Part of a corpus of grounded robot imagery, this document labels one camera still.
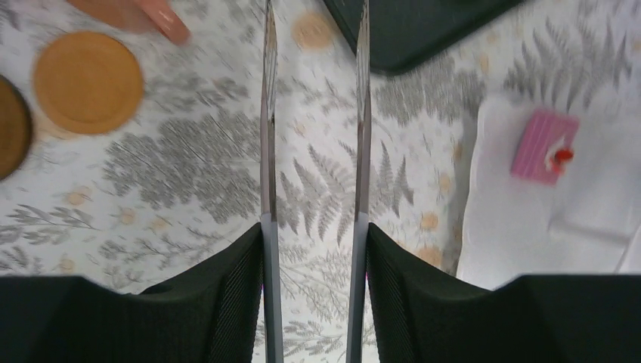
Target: brown coaster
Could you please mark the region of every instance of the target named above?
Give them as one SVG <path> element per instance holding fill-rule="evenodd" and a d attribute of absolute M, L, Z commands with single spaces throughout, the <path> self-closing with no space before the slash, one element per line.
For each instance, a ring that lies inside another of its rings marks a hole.
<path fill-rule="evenodd" d="M 100 33 L 71 33 L 36 61 L 34 89 L 53 123 L 78 134 L 118 129 L 136 112 L 144 85 L 135 56 Z"/>
<path fill-rule="evenodd" d="M 18 90 L 0 77 L 0 180 L 26 158 L 33 128 L 29 108 Z"/>
<path fill-rule="evenodd" d="M 310 12 L 302 15 L 292 26 L 294 42 L 302 49 L 323 49 L 334 41 L 335 30 L 325 16 Z"/>

